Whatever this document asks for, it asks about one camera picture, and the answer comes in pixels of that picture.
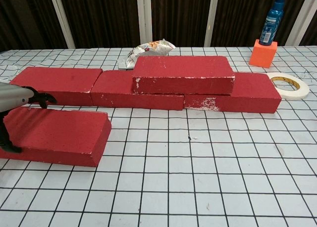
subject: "white grid mat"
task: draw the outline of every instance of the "white grid mat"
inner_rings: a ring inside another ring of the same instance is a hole
[[[12,50],[0,80],[26,66],[117,69],[130,50]],[[97,168],[0,159],[1,227],[317,227],[317,46],[279,47],[267,70],[248,65],[248,47],[169,55],[224,55],[311,92],[275,114],[50,106],[108,112],[105,153]]]

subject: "orange foam cube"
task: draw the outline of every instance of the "orange foam cube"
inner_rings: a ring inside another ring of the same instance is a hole
[[[277,42],[272,42],[271,45],[259,44],[259,39],[254,43],[252,55],[249,65],[269,68],[277,49]]]

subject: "red brick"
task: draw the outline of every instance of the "red brick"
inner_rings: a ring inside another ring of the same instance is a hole
[[[234,73],[224,56],[140,56],[135,93],[230,94]]]
[[[132,71],[104,71],[97,79],[91,97],[94,106],[132,107],[162,110],[182,110],[183,95],[134,94]]]
[[[281,96],[266,74],[235,73],[231,95],[185,95],[184,108],[223,112],[274,113]]]
[[[102,69],[28,67],[12,81],[57,99],[58,105],[92,106],[90,90]]]
[[[90,167],[98,165],[111,130],[103,112],[28,107],[13,109],[4,123],[22,153],[0,149],[0,158]]]

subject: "spray bottle cap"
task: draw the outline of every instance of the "spray bottle cap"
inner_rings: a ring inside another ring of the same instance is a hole
[[[276,0],[273,5],[274,10],[282,10],[285,0]]]

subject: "gray robot arm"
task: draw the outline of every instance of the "gray robot arm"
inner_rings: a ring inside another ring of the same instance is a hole
[[[52,95],[45,92],[39,93],[32,87],[20,87],[0,82],[0,147],[3,150],[13,153],[22,151],[10,141],[9,133],[3,122],[9,111],[33,102],[38,102],[42,108],[47,108],[46,101],[57,103]]]

